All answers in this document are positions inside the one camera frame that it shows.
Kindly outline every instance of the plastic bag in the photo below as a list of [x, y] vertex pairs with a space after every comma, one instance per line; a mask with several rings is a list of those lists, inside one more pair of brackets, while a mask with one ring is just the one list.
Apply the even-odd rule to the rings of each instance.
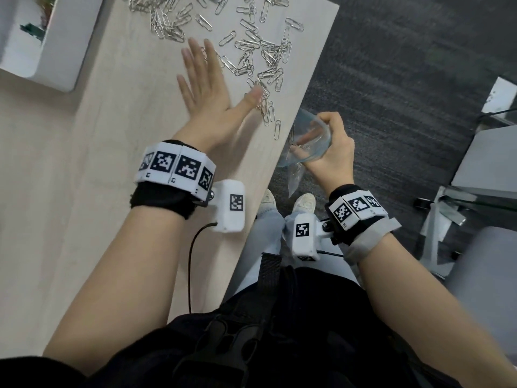
[[326, 123], [304, 109], [298, 110], [277, 164], [279, 168], [288, 168], [289, 197], [305, 174], [302, 163], [319, 159], [327, 151], [330, 140], [330, 128]]

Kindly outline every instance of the shoe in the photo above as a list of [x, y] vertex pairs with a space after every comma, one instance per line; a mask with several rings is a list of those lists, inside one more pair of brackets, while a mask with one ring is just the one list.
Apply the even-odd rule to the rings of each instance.
[[301, 195], [294, 203], [293, 214], [296, 212], [314, 214], [315, 209], [316, 198], [312, 193], [306, 193], [305, 195]]
[[264, 192], [264, 196], [262, 197], [262, 201], [260, 202], [260, 206], [258, 207], [257, 216], [263, 214], [266, 211], [271, 211], [272, 209], [277, 208], [277, 202], [275, 197], [271, 193], [269, 189], [266, 189]]

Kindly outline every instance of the desk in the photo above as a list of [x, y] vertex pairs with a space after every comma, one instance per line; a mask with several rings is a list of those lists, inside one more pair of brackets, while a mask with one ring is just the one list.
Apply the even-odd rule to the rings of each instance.
[[[187, 34], [215, 43], [222, 32], [243, 34], [235, 13], [240, 1], [230, 0], [220, 19], [207, 13], [212, 33], [193, 21]], [[282, 38], [281, 14], [305, 25], [303, 33], [291, 32], [291, 60], [273, 97], [283, 128], [275, 141], [274, 126], [256, 128], [260, 117], [252, 114], [232, 143], [210, 154], [216, 181], [245, 184], [247, 219], [242, 233], [199, 236], [192, 261], [196, 312], [222, 300], [337, 10], [325, 0], [269, 8], [264, 30], [277, 33], [270, 40]], [[105, 0], [80, 82], [68, 95], [0, 73], [0, 356], [42, 352], [129, 211], [143, 149], [187, 121], [176, 83], [181, 45], [158, 40], [148, 27], [148, 16]], [[237, 49], [227, 46], [235, 60]], [[225, 77], [237, 103], [249, 90], [246, 79], [228, 71]], [[188, 247], [210, 216], [198, 209], [187, 223], [170, 318], [187, 312]]]

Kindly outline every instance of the white plastic box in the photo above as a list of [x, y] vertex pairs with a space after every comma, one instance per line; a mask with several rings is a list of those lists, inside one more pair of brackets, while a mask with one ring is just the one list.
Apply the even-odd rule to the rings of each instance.
[[56, 0], [43, 42], [20, 30], [40, 25], [36, 0], [0, 0], [0, 68], [71, 91], [81, 70], [102, 0]]

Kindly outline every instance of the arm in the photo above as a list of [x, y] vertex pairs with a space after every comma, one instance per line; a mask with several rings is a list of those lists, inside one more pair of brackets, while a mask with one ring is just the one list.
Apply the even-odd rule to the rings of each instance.
[[[262, 89], [255, 87], [236, 107], [212, 44], [189, 39], [183, 49], [190, 86], [178, 83], [190, 121], [174, 139], [208, 152], [228, 140], [255, 107]], [[102, 367], [116, 352], [166, 325], [178, 269], [185, 219], [154, 207], [133, 208], [99, 263], [63, 316], [44, 356], [85, 374]]]
[[[330, 124], [332, 145], [306, 166], [328, 196], [354, 183], [354, 141], [338, 113], [319, 117]], [[517, 371], [493, 338], [393, 235], [384, 236], [359, 269], [376, 314], [423, 362], [466, 388], [517, 386]]]

